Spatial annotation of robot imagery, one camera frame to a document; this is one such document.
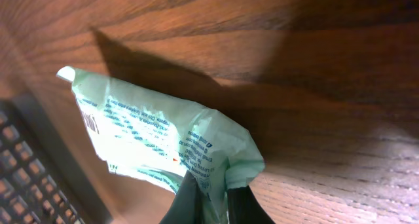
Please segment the wooden table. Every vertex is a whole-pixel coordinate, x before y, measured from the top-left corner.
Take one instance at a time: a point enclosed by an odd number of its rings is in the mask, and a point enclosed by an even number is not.
[[[173,194],[111,175],[64,65],[216,108],[278,223],[419,223],[419,0],[0,0],[2,95],[33,92],[115,219]]]

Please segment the folded packet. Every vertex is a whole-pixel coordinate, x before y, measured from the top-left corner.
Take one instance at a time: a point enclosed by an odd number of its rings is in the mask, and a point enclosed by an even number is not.
[[[186,171],[202,191],[206,223],[228,223],[227,189],[264,169],[249,132],[215,109],[70,66],[69,82],[96,154],[109,171],[174,193]]]

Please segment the packet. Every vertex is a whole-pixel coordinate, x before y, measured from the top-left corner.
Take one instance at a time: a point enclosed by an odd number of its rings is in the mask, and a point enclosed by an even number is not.
[[[109,171],[174,193],[189,170],[202,191],[206,223],[228,223],[227,189],[246,187],[264,169],[249,132],[215,109],[70,66],[96,154]]]

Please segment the green packet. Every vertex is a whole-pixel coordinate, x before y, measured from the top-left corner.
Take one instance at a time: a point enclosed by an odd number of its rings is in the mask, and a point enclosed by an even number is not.
[[[202,191],[206,223],[228,223],[227,189],[264,169],[249,132],[215,109],[66,66],[96,154],[109,171],[177,192],[189,170]]]

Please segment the brown wooden surface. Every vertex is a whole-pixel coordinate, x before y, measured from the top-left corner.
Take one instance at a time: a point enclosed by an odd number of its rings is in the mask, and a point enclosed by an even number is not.
[[[158,222],[173,195],[108,174],[55,78],[64,65],[245,126],[267,163],[251,187],[278,223],[419,223],[418,4],[0,0],[1,92],[36,95],[122,221]]]

